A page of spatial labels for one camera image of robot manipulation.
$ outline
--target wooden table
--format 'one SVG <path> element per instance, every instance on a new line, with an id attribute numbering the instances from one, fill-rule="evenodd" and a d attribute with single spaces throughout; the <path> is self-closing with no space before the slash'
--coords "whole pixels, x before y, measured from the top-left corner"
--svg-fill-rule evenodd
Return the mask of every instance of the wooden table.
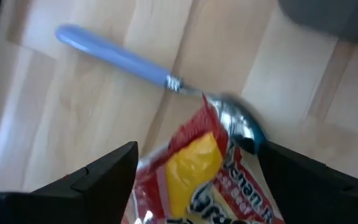
<path id="1" fill-rule="evenodd" d="M 358 46 L 297 26 L 276 1 L 5 0 L 0 190 L 34 190 L 131 140 L 145 155 L 201 106 L 60 44 L 66 22 L 241 95 L 271 141 L 358 178 Z"/>

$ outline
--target snack bag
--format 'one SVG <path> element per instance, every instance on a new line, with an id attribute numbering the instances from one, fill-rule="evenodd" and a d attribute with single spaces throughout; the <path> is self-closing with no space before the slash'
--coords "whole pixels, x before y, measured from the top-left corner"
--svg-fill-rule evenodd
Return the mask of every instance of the snack bag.
<path id="1" fill-rule="evenodd" d="M 207 103 L 139 161 L 123 224 L 283 223 Z"/>

